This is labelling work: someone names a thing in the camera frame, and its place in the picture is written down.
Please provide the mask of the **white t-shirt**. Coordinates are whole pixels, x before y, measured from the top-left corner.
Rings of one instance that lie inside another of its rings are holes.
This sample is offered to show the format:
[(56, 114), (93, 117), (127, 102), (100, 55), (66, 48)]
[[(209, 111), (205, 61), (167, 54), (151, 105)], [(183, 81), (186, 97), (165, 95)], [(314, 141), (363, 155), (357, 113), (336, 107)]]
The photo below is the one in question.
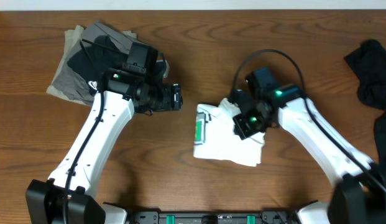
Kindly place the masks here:
[(232, 118), (241, 110), (223, 98), (218, 106), (199, 104), (196, 108), (196, 126), (193, 156), (197, 159), (232, 161), (255, 167), (261, 163), (264, 133), (242, 140), (234, 133)]

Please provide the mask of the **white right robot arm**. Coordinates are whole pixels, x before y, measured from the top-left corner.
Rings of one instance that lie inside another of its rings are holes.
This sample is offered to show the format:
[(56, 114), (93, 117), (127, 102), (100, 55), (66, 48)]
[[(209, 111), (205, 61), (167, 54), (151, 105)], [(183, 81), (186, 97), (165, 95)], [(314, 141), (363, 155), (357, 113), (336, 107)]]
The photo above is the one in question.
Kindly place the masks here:
[(330, 203), (313, 202), (295, 213), (298, 223), (386, 223), (386, 167), (347, 142), (296, 85), (264, 88), (253, 98), (232, 89), (242, 111), (233, 120), (241, 139), (273, 124), (290, 133), (319, 164), (333, 186)]

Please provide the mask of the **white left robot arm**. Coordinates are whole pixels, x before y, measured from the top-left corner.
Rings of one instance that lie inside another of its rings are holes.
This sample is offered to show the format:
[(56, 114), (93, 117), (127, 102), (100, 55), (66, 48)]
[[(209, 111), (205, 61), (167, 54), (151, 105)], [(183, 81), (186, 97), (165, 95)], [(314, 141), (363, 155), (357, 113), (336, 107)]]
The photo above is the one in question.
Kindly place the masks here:
[(136, 113), (178, 111), (181, 86), (153, 76), (110, 68), (102, 90), (67, 155), (43, 182), (25, 193), (32, 223), (126, 223), (127, 210), (96, 200), (104, 165), (126, 124)]

